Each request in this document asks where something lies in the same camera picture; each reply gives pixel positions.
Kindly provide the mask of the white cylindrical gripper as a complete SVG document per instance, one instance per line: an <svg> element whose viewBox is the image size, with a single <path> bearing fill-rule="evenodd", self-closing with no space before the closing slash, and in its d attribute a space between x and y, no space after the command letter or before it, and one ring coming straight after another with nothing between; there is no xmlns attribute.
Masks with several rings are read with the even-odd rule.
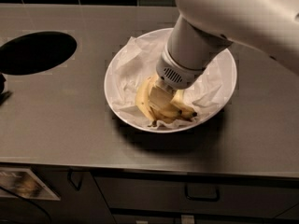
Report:
<svg viewBox="0 0 299 224"><path fill-rule="evenodd" d="M170 101L173 105L183 103L184 90L189 88L205 70L206 60L198 50L164 46L156 72L159 78L149 89L149 103L155 109L162 109Z"/></svg>

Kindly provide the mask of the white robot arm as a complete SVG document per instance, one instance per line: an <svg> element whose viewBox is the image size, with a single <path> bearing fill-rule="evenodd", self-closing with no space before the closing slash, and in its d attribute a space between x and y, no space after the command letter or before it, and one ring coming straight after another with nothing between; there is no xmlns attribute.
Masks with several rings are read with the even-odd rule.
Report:
<svg viewBox="0 0 299 224"><path fill-rule="evenodd" d="M156 66L149 103L160 110L236 43L299 72L299 0L175 0L176 25Z"/></svg>

